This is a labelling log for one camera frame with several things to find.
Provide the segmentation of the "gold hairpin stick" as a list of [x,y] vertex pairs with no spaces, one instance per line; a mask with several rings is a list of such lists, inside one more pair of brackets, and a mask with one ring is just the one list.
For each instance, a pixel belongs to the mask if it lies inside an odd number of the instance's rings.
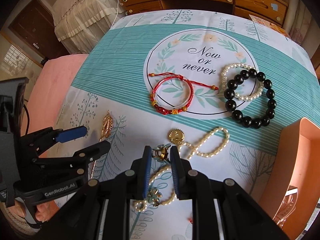
[[113,129],[113,118],[110,110],[107,110],[107,114],[103,118],[103,124],[101,128],[101,134],[99,142],[102,142],[104,139],[107,139],[111,135]]

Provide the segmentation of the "rose gold smart watch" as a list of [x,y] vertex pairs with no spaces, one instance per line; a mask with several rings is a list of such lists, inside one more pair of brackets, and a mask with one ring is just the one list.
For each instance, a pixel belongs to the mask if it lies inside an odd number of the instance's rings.
[[295,211],[296,203],[298,199],[298,188],[294,186],[289,186],[285,197],[281,202],[280,208],[275,215],[273,221],[282,228],[287,220],[287,218]]

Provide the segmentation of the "orange plastic tray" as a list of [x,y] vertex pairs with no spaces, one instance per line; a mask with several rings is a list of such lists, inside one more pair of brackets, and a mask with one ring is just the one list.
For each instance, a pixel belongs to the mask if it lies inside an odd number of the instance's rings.
[[289,239],[297,239],[319,199],[319,126],[306,117],[281,131],[272,172],[259,200],[272,219],[290,186],[298,189],[297,202],[282,230]]

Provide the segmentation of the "gold round brooch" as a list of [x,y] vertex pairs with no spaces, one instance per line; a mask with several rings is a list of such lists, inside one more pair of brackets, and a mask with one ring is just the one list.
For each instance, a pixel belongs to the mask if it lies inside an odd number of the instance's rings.
[[168,138],[172,144],[180,145],[184,142],[185,135],[181,129],[172,129],[169,132]]

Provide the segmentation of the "pink bed blanket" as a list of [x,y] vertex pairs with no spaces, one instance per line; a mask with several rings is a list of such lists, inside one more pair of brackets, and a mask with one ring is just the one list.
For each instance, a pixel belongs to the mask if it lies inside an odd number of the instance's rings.
[[55,126],[65,96],[87,57],[74,54],[46,62],[26,103],[29,114],[23,116],[23,135]]

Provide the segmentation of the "tree pattern tablecloth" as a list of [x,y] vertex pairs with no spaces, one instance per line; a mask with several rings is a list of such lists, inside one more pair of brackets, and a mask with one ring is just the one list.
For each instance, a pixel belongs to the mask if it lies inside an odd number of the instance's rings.
[[57,144],[65,157],[100,139],[110,110],[111,149],[88,176],[113,179],[153,148],[146,201],[132,204],[131,239],[191,239],[191,203],[173,195],[161,153],[180,154],[209,178],[234,179],[257,202],[268,183],[283,128],[303,117],[319,126],[319,84],[307,52],[250,20],[197,10],[126,16],[98,42],[62,103],[58,128],[87,134]]

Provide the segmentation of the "dark wooden door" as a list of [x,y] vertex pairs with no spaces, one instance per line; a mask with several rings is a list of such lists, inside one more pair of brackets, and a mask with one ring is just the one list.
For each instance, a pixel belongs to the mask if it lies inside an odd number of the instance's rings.
[[11,22],[9,30],[44,59],[69,55],[55,35],[52,14],[40,0],[31,0]]

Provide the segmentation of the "white lace covered furniture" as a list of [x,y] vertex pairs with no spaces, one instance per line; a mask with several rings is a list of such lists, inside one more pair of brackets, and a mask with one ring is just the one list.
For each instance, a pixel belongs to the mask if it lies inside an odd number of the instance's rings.
[[53,5],[55,35],[70,54],[90,53],[124,16],[118,0],[57,0]]

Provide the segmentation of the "cookbook with bread cover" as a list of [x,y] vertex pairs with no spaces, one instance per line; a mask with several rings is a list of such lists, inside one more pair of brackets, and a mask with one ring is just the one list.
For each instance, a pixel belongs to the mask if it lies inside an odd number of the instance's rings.
[[280,33],[281,35],[291,39],[291,37],[289,36],[289,34],[286,32],[286,30],[284,30],[283,28],[277,26],[276,24],[272,23],[272,22],[269,22],[265,19],[262,19],[262,18],[259,18],[257,16],[254,16],[254,15],[249,15],[249,17],[251,18],[251,20],[254,22],[254,23],[258,23],[260,25],[263,25],[265,27],[268,27],[269,29],[272,29],[278,33]]

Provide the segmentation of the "beige curtain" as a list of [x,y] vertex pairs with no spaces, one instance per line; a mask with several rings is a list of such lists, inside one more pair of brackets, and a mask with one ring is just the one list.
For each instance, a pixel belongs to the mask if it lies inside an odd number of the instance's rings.
[[289,0],[283,28],[291,39],[302,44],[312,20],[311,12],[302,0]]

